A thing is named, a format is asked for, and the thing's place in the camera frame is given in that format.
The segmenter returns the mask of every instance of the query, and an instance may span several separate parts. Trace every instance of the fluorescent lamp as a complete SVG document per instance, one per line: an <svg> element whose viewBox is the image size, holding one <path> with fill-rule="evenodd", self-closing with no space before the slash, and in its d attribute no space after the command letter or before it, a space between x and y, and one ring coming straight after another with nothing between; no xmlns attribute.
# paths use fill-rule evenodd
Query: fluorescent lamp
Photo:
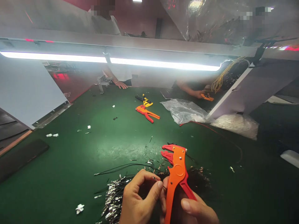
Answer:
<svg viewBox="0 0 299 224"><path fill-rule="evenodd" d="M123 59L123 58L110 58L110 60L111 63L114 64L139 65L139 66L159 67L159 68L175 68L175 69L182 69L182 70L218 71L220 69L220 66L188 64L188 63L146 61L146 60L136 60L136 59Z"/></svg>
<svg viewBox="0 0 299 224"><path fill-rule="evenodd" d="M0 52L0 53L7 58L107 63L105 57L66 55L66 54L24 53L24 52ZM111 63L113 64L139 65L139 66L148 66L148 67L174 68L174 69L181 69L181 70L196 70L196 71L218 71L221 67L221 66L210 66L210 65L200 65L200 64L147 61L147 60L123 59L123 58L110 58L110 60Z"/></svg>
<svg viewBox="0 0 299 224"><path fill-rule="evenodd" d="M22 52L0 52L0 53L7 58L107 63L105 57L79 56L79 55L66 55L66 54L22 53Z"/></svg>

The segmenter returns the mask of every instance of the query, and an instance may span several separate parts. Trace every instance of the white shirt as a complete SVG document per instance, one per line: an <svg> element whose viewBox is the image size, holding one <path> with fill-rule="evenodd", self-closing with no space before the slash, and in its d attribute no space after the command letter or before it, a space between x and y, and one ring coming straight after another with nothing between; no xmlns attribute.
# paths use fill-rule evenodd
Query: white shirt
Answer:
<svg viewBox="0 0 299 224"><path fill-rule="evenodd" d="M107 20L102 16L97 16L97 18L101 20L100 29L102 34L121 36L117 20L114 16L111 16L111 20ZM108 67L110 68L113 75L115 75L115 77L121 82L127 81L128 79L132 78L132 72L129 65L108 63Z"/></svg>

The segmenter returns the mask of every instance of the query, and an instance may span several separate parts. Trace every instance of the clear plastic bag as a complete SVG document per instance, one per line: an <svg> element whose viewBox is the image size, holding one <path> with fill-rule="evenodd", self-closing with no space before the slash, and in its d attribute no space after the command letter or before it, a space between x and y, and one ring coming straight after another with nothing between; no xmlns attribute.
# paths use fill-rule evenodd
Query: clear plastic bag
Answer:
<svg viewBox="0 0 299 224"><path fill-rule="evenodd" d="M190 121L200 123L211 123L215 121L213 119L207 119L208 113L204 109L187 100L171 99L166 102L161 102L161 104L171 112L171 116L177 124L185 124Z"/></svg>
<svg viewBox="0 0 299 224"><path fill-rule="evenodd" d="M252 140L257 139L259 123L248 115L241 114L224 114L211 124L216 128L222 128L240 134Z"/></svg>

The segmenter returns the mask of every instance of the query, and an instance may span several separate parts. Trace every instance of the wire stripper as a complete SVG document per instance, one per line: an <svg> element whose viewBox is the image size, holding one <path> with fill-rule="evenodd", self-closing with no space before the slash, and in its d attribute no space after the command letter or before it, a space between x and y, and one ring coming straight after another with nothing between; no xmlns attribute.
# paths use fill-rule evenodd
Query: wire stripper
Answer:
<svg viewBox="0 0 299 224"><path fill-rule="evenodd" d="M166 158L171 165L172 168L169 168L170 176L168 181L167 195L166 195L166 216L165 216L165 224L170 224L171 218L171 210L173 204L173 197L175 189L178 185L182 187L188 198L193 199L195 201L196 198L187 184L188 173L185 165L185 154L187 149L177 145L164 145L162 149L166 149L168 151L161 151L161 154L164 158Z"/></svg>
<svg viewBox="0 0 299 224"><path fill-rule="evenodd" d="M201 94L201 96L205 99L205 100L208 100L208 101L213 101L214 98L210 97L210 94Z"/></svg>
<svg viewBox="0 0 299 224"><path fill-rule="evenodd" d="M154 113L148 111L145 107L146 107L146 106L140 105L140 106L136 107L136 110L137 110L139 113L143 114L143 115L146 117L146 119L148 119L151 123L154 123L154 120L151 119L151 118L149 117L149 115L152 116L152 117L154 117L154 118L160 119L160 116L158 116L158 115L156 115L156 114L154 114Z"/></svg>
<svg viewBox="0 0 299 224"><path fill-rule="evenodd" d="M143 101L143 105L145 107L149 107L149 106L153 105L153 103L151 101L149 101L144 94L142 94L142 96L143 96L143 98L141 98L139 96L135 96L135 98L140 101Z"/></svg>

